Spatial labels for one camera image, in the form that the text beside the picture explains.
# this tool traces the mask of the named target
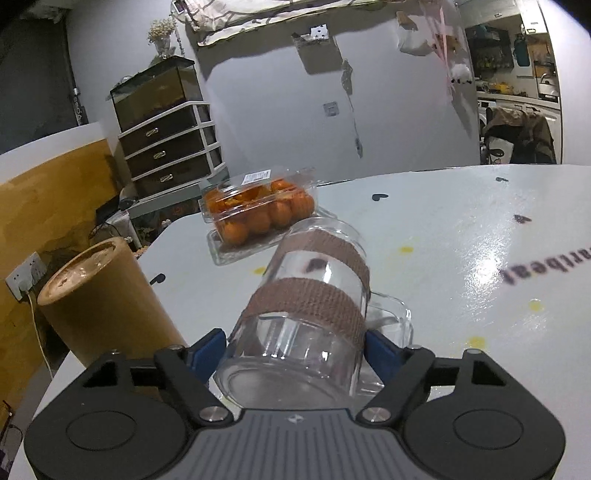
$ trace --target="white tabletop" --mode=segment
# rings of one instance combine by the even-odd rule
[[[412,310],[414,343],[438,356],[483,348],[561,421],[557,480],[589,477],[591,260],[537,274],[532,262],[591,249],[591,168],[487,166],[400,173],[319,188],[319,204],[365,237],[371,286]],[[375,193],[387,194],[376,202]],[[229,333],[274,249],[217,267],[200,215],[174,222],[141,257],[146,277],[185,339]],[[514,284],[499,269],[514,271]],[[70,354],[40,409],[82,372]],[[34,480],[22,447],[12,480]]]

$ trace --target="cardboard tube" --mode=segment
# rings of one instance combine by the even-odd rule
[[[68,262],[43,287],[38,304],[86,367],[114,349],[151,358],[161,348],[185,345],[122,238]]]

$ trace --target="clear glass mug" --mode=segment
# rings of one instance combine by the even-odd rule
[[[362,363],[365,331],[406,346],[412,325],[402,302],[370,292],[365,258],[347,223],[292,226],[229,337],[214,375],[220,392],[244,408],[288,410],[355,408],[379,391]]]

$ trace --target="glass mug handle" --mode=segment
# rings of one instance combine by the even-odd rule
[[[377,330],[400,348],[413,342],[411,313],[403,301],[373,291],[365,315],[368,330]],[[356,391],[352,398],[353,414],[382,390],[384,383],[379,379],[367,360],[362,357],[357,377]]]
[[[403,301],[373,291],[371,293],[365,325],[368,330],[377,330],[400,348],[413,342],[411,312]]]

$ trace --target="kitchen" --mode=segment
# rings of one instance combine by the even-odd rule
[[[554,50],[537,0],[457,0],[478,91],[479,125],[487,108],[500,107],[543,115],[562,163],[560,86]],[[509,163],[512,147],[490,163]]]

